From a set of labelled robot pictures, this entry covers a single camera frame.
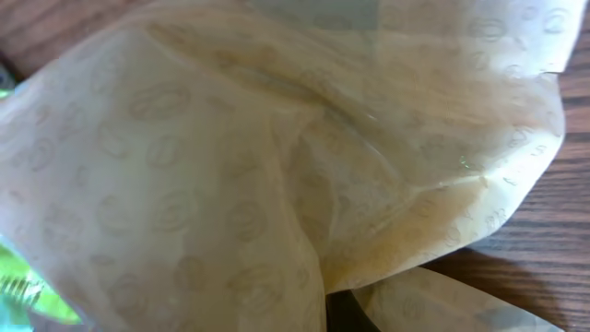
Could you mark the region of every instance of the wax paper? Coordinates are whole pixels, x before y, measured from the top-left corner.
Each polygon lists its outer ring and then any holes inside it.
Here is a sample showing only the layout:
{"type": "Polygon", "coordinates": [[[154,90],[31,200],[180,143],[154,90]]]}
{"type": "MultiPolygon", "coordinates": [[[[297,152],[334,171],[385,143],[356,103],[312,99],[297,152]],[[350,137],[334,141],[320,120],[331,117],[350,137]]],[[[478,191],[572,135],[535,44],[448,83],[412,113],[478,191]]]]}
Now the wax paper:
{"type": "MultiPolygon", "coordinates": [[[[556,73],[583,12],[566,0],[140,9],[3,103],[0,232],[103,331],[324,331],[327,293],[405,282],[510,218],[563,140],[556,73]]],[[[456,289],[470,305],[455,317],[520,330],[456,289]]],[[[436,293],[407,307],[377,293],[387,309],[369,315],[392,318],[381,329],[440,331],[439,314],[420,314],[436,293]]]]}

